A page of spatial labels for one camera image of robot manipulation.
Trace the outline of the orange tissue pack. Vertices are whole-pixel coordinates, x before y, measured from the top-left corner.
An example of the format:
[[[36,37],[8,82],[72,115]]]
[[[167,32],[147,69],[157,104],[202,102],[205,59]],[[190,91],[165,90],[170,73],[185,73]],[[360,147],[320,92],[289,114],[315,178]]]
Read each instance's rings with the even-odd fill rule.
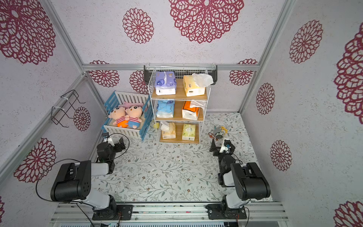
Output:
[[[192,121],[203,121],[206,106],[206,101],[185,101],[181,109],[182,117]]]

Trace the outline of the light blue tissue pack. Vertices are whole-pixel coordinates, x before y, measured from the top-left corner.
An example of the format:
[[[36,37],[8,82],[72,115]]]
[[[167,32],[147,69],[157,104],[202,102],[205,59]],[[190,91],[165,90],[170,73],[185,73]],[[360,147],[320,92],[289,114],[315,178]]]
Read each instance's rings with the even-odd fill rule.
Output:
[[[157,118],[174,118],[174,110],[174,100],[159,100],[157,102]]]

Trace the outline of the yellow tissue pack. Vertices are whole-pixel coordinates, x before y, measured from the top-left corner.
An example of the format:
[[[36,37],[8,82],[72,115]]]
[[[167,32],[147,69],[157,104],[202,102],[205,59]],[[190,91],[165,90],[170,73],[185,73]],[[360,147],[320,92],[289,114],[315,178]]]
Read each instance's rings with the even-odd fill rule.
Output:
[[[205,73],[193,73],[183,77],[183,87],[187,97],[204,95],[206,87],[213,83],[212,76]]]

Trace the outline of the purple tissue pack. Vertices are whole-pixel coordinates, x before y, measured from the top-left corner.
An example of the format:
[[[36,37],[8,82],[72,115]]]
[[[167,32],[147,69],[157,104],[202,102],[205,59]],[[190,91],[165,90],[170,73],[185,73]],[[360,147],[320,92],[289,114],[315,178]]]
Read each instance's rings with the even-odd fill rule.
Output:
[[[156,72],[155,89],[156,94],[175,95],[177,81],[174,72]]]

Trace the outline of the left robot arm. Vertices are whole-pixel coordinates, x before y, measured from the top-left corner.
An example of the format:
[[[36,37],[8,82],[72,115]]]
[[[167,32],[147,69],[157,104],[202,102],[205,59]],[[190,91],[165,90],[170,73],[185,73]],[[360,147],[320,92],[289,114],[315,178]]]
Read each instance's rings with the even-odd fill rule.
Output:
[[[118,205],[112,195],[93,189],[92,178],[111,175],[114,160],[126,153],[130,140],[119,133],[119,139],[103,134],[103,141],[97,145],[97,162],[90,160],[62,164],[50,191],[54,202],[85,204],[92,208],[93,221],[131,220],[132,205]]]

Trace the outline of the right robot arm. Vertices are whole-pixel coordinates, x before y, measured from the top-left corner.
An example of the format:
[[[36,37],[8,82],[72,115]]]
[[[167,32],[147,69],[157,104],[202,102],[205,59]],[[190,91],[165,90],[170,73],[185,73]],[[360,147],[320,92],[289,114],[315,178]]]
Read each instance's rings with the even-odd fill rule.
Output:
[[[224,188],[234,188],[234,191],[224,195],[219,204],[206,206],[211,220],[248,219],[245,205],[251,200],[261,200],[271,195],[268,181],[255,162],[242,164],[234,158],[235,146],[230,140],[223,140],[220,147],[212,140],[210,152],[218,158],[218,183]]]

